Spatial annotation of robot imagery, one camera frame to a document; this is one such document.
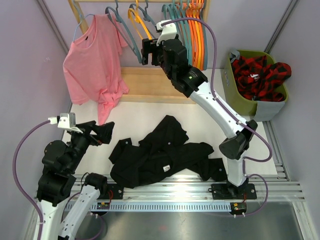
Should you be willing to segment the red black plaid shirt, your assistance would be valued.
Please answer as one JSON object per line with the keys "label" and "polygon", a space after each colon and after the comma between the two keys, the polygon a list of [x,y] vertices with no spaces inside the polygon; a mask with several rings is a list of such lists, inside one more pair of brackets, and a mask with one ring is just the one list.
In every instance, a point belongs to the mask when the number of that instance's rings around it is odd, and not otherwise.
{"label": "red black plaid shirt", "polygon": [[292,75],[291,67],[283,62],[267,63],[267,57],[240,56],[231,63],[238,92],[247,100],[282,102],[283,93],[276,92]]}

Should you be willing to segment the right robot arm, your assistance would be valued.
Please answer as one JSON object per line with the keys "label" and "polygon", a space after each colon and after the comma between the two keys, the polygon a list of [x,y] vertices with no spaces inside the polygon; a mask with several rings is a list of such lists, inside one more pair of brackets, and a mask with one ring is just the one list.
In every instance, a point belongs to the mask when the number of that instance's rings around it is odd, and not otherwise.
{"label": "right robot arm", "polygon": [[149,55],[151,64],[159,66],[174,88],[193,100],[224,132],[226,138],[219,145],[226,157],[228,174],[226,184],[220,188],[223,197],[239,198],[246,192],[249,179],[243,171],[243,157],[250,146],[253,131],[258,127],[254,120],[246,121],[210,88],[208,78],[187,59],[187,49],[178,38],[163,40],[142,40],[142,64],[147,65]]}

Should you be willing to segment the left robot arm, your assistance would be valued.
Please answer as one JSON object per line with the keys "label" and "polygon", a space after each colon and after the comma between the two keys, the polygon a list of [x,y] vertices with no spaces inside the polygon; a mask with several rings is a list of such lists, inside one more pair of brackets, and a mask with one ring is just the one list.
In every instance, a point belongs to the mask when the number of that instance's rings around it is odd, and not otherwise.
{"label": "left robot arm", "polygon": [[38,181],[36,198],[39,215],[39,239],[73,240],[93,202],[109,193],[107,177],[90,173],[84,181],[80,195],[66,217],[64,208],[76,181],[78,165],[89,146],[109,144],[115,123],[97,125],[94,120],[76,124],[74,120],[61,118],[58,128],[67,131],[70,143],[62,140],[50,142],[44,150],[42,176]]}

